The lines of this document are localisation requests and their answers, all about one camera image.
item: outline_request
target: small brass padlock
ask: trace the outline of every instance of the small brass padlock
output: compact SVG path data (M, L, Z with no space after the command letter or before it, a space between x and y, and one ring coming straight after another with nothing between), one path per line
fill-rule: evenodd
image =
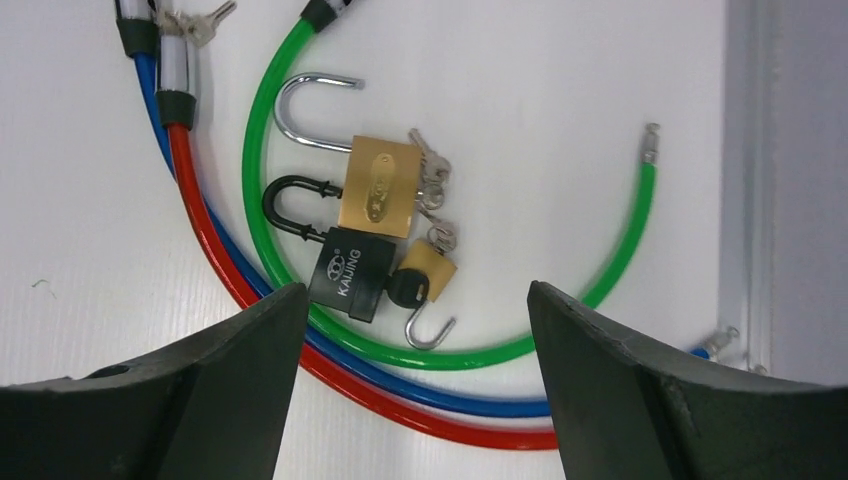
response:
M427 300L435 302L456 273L456 265L437 252L431 243L418 239L409 247L406 257L397 270L415 270L423 273L430 283Z
M415 214L422 155L415 145L354 137L339 226L407 238Z

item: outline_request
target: black cable sleeve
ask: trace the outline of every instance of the black cable sleeve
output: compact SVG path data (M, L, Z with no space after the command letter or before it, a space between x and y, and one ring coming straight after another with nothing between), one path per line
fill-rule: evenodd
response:
M342 14L353 0L309 0L300 18L306 20L315 33L320 33Z
M190 93L159 90L156 92L156 105L159 107L159 122L163 127L176 123L189 130L194 128L197 99Z
M116 23L124 53L128 57L137 53L156 56L159 51L159 27L154 22L140 18L118 18Z

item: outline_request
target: kaijing logo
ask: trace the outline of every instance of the kaijing logo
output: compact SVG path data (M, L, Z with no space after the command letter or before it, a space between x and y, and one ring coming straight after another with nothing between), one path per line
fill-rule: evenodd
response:
M333 253L336 254L335 257L330 259L330 263L327 265L327 278L329 278L333 282L339 281L342 278L342 272L344 272L345 261L344 257L342 257L340 251L334 250Z
M339 251L336 250L336 257L339 255ZM339 288L336 291L336 295L340 297L346 297L348 292L350 292L350 287L353 285L353 276L356 275L356 264L359 263L359 257L362 256L362 252L359 250L351 250L348 253L347 260L341 259L339 260L342 270L341 282L339 282Z

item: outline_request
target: padlock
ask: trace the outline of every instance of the padlock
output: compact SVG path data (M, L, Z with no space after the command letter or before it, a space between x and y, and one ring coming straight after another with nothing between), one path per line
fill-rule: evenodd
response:
M303 188L321 197L342 197L342 189L300 175L286 175L268 185L262 209L268 222L304 240L323 243L309 282L309 299L371 323L391 274L397 245L365 232L332 227L318 232L311 224L289 220L277 212L277 196L288 187Z
M432 243L418 239L392 274L387 287L389 299L405 308L417 308L425 300L435 302L454 273L456 265L450 259Z
M422 155L415 145L353 137L339 226L409 237Z
M440 248L445 246L452 248L453 245L447 245L441 238L433 241L429 234L428 240L416 240L386 286L392 302L403 308L414 309L406 321L406 341L418 350L438 347L456 325L456 318L451 317L432 340L421 340L414 333L415 322L421 311L428 302L435 302L439 298L456 273L456 265L444 256L446 249Z

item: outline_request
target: white surface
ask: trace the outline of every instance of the white surface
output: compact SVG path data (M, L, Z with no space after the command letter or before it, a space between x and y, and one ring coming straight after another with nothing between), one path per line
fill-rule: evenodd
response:
M417 126L453 162L442 213L462 228L452 255L460 268L422 317L435 329L457 314L450 349L524 332L532 279L582 288L626 218L642 125L661 123L653 216L601 311L690 346L715 326L717 308L724 5L527 3L358 2L297 69L361 76L366 90L303 89L295 117L336 138L403 140ZM246 247L244 125L301 7L242 2L200 54L202 176ZM189 230L112 16L91 1L0 7L0 384L82 376L235 311ZM271 175L344 176L343 156L276 130L269 159ZM324 225L334 220L333 202L307 195L298 204ZM281 240L305 276L317 246ZM354 327L402 345L401 315L387 307L372 326ZM470 373L407 374L530 396L542 392L537 372L528 356ZM547 479L562 470L555 452L486 451L398 427L301 372L278 477Z

